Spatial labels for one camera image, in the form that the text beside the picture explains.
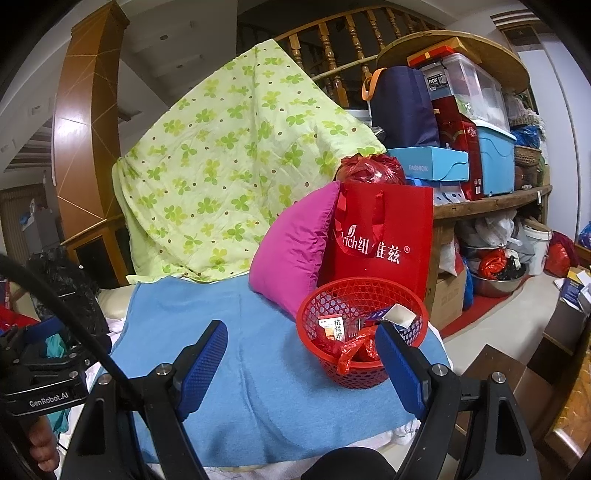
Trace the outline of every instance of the metal bowl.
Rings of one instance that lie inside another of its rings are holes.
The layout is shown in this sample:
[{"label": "metal bowl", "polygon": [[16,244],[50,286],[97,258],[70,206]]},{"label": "metal bowl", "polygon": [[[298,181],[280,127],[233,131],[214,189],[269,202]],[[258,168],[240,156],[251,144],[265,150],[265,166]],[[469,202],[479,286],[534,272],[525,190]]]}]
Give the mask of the metal bowl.
[{"label": "metal bowl", "polygon": [[470,271],[474,282],[474,293],[483,297],[507,297],[520,287],[528,270],[529,268],[526,265],[523,275],[514,280],[488,280]]},{"label": "metal bowl", "polygon": [[470,245],[460,245],[460,253],[466,257],[466,260],[482,260],[493,250],[503,247],[471,247]]}]

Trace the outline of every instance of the round wooden tabletop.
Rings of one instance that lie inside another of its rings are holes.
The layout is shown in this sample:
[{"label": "round wooden tabletop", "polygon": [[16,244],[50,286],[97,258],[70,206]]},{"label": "round wooden tabletop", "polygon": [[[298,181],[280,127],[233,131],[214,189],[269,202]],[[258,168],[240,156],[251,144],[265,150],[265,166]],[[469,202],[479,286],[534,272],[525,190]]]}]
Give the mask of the round wooden tabletop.
[{"label": "round wooden tabletop", "polygon": [[480,67],[498,80],[507,91],[523,92],[530,85],[530,75],[519,57],[488,38],[453,30],[416,32],[387,45],[376,59],[377,68],[407,65],[407,57],[452,37],[459,37],[469,49],[480,55]]}]

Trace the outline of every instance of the green cloth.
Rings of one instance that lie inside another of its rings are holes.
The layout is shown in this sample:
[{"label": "green cloth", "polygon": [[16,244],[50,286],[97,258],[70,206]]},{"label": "green cloth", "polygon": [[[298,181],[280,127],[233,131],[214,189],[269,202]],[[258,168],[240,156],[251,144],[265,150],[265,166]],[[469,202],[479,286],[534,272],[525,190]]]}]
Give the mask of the green cloth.
[{"label": "green cloth", "polygon": [[[59,333],[52,335],[45,339],[47,345],[46,357],[47,358],[61,358],[66,353],[66,344],[62,340]],[[70,409],[55,411],[50,413],[47,418],[51,423],[51,429],[56,435],[65,433],[68,431],[68,415]]]},{"label": "green cloth", "polygon": [[270,224],[330,182],[341,158],[381,153],[371,130],[268,40],[202,81],[113,166],[136,281],[249,270]]}]

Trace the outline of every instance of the wooden shelf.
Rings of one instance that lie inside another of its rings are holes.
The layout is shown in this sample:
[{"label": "wooden shelf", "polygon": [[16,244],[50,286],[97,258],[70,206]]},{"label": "wooden shelf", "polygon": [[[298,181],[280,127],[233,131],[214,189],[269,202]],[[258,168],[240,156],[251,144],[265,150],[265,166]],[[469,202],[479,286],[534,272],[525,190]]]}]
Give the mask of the wooden shelf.
[{"label": "wooden shelf", "polygon": [[519,190],[518,192],[496,197],[487,197],[473,202],[451,203],[433,207],[433,219],[468,217],[481,215],[483,213],[498,212],[523,207],[538,199],[538,192],[541,196],[548,195],[552,191],[552,185],[536,187],[530,190]]}]

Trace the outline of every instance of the woven basket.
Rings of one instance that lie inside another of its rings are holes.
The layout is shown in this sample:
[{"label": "woven basket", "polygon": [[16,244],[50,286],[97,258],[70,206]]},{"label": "woven basket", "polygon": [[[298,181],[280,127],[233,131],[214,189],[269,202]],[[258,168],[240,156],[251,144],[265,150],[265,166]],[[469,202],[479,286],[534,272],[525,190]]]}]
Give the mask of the woven basket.
[{"label": "woven basket", "polygon": [[534,167],[540,162],[542,151],[539,148],[515,146],[515,165],[518,167]]}]

